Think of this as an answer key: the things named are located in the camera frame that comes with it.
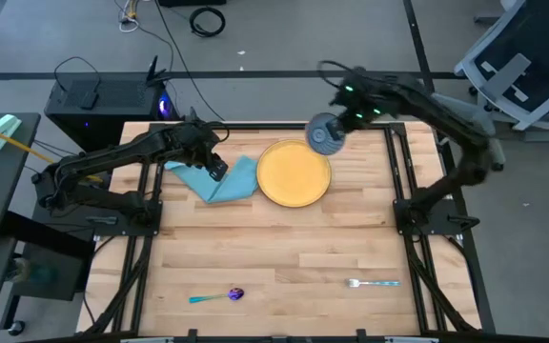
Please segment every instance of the gray floor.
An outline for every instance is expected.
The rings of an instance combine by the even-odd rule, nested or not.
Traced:
[[[472,16],[497,11],[498,0],[413,0],[432,71],[451,71],[484,33]],[[379,71],[418,71],[403,3],[397,0],[230,0],[228,26],[216,38],[190,34],[166,10],[168,23],[192,71],[312,70],[320,59]],[[188,14],[191,9],[179,10]],[[154,4],[142,2],[144,28],[166,35]],[[168,63],[168,48],[149,35],[118,31],[113,0],[8,0],[0,15],[0,72],[52,72],[72,55],[100,71],[144,71],[154,54]],[[174,69],[182,66],[175,58]],[[88,71],[79,62],[65,71]],[[213,115],[187,80],[175,80],[182,111]],[[466,81],[436,80],[438,92],[468,99]],[[0,112],[42,112],[53,81],[0,81]],[[208,79],[198,87],[229,120],[308,119],[327,111],[332,89],[317,79]],[[44,118],[38,139],[78,151]],[[505,142],[508,164],[487,184],[464,191],[478,254],[499,333],[549,336],[549,145]],[[30,157],[28,166],[44,167]],[[24,172],[11,208],[31,216],[35,200]],[[9,287],[0,298],[0,312]],[[24,298],[18,318],[29,324],[17,340],[69,335],[80,297],[73,302]],[[0,332],[0,342],[14,341]]]

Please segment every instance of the fork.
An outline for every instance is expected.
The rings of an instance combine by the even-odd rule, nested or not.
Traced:
[[[372,286],[401,286],[399,281],[359,281],[357,279],[347,279],[347,286],[357,288],[361,285]]]

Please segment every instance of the blue towel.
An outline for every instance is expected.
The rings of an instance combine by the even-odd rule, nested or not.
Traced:
[[[174,172],[208,204],[244,199],[257,189],[257,162],[247,156],[241,156],[219,182],[214,181],[204,168],[188,167],[178,162],[167,162],[164,168]]]

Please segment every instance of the yellow plate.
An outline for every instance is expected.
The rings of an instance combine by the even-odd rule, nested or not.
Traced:
[[[330,186],[328,159],[301,140],[272,144],[257,162],[257,183],[275,203],[287,207],[307,206]]]

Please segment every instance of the wooden tabletop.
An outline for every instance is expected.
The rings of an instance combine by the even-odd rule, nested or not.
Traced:
[[[127,123],[122,143],[148,127]],[[442,176],[434,136],[422,123],[406,123],[406,128],[418,185],[428,186]],[[258,159],[273,143],[303,136],[295,130],[232,131],[215,151],[232,168],[241,155]],[[401,149],[396,149],[400,158]],[[208,205],[166,172],[162,227],[152,245],[140,334],[186,335],[188,329],[217,336],[354,335],[356,329],[371,335],[418,334],[406,253],[392,208],[395,191],[384,134],[354,132],[343,150],[329,158],[330,188],[300,209],[278,206],[260,190],[248,199]],[[111,190],[136,190],[139,171],[139,165],[116,169]],[[405,173],[402,179],[409,194]],[[465,319],[479,327],[463,256],[443,237],[429,239],[440,287]],[[125,237],[115,238],[92,262],[86,296],[95,315],[118,288],[126,243]],[[349,289],[347,278],[399,280],[402,286]],[[226,293],[232,287],[245,290],[245,296],[236,302],[188,302],[191,296]],[[425,298],[434,329],[431,300]],[[83,310],[78,330],[89,326]]]

